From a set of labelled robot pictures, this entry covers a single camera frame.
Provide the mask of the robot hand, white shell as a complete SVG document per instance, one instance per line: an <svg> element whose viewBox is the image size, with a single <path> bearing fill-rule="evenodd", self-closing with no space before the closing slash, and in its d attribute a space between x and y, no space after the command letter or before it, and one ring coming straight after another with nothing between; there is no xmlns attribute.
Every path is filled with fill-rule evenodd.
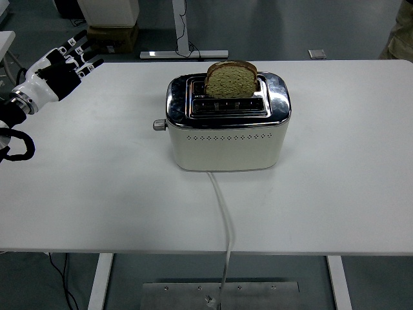
<svg viewBox="0 0 413 310"><path fill-rule="evenodd" d="M18 103L26 114L35 114L47 103L65 99L91 74L102 59L95 59L97 52L91 50L93 39L80 44L86 30L67 39L51 49L35 62L25 73L25 81L14 87L10 98Z"/></svg>

